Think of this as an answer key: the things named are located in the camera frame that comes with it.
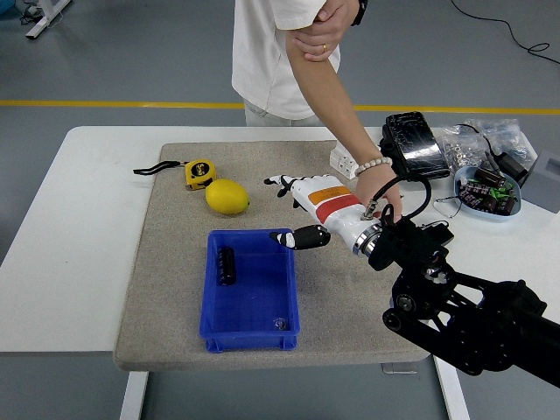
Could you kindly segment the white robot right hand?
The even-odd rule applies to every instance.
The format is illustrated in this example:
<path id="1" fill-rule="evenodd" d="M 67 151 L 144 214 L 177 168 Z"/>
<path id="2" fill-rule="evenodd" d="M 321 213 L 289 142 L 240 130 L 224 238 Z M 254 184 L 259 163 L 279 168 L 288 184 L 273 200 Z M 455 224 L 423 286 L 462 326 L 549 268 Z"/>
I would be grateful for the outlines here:
<path id="1" fill-rule="evenodd" d="M 315 223 L 288 233 L 272 232 L 270 238 L 288 249 L 314 249 L 325 246 L 332 234 L 342 237 L 354 254 L 370 256 L 382 233 L 378 219 L 363 219 L 366 208 L 333 175 L 294 178 L 278 175 L 264 180 L 278 185 L 277 194 L 290 193 L 295 207 L 302 207 Z"/>

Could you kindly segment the person's left hand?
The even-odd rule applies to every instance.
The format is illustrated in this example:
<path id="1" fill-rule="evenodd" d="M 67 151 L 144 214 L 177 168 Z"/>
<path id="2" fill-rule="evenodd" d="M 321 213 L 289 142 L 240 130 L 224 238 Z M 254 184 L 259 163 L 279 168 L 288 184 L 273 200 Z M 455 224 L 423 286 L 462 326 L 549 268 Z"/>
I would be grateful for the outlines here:
<path id="1" fill-rule="evenodd" d="M 310 26 L 289 32 L 288 46 L 294 47 L 308 61 L 325 61 L 339 46 L 359 11 L 358 1 L 328 0 Z"/>

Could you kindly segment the person's right hand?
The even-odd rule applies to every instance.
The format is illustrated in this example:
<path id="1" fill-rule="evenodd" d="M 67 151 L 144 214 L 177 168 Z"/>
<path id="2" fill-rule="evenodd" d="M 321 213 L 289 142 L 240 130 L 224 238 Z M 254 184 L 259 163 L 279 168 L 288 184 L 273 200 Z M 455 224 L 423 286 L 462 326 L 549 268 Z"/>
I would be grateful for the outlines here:
<path id="1" fill-rule="evenodd" d="M 379 164 L 366 169 L 357 177 L 355 196 L 364 206 L 391 180 L 396 177 L 390 164 Z M 403 205 L 398 185 L 391 186 L 382 197 L 394 208 L 394 221 L 402 218 Z"/>

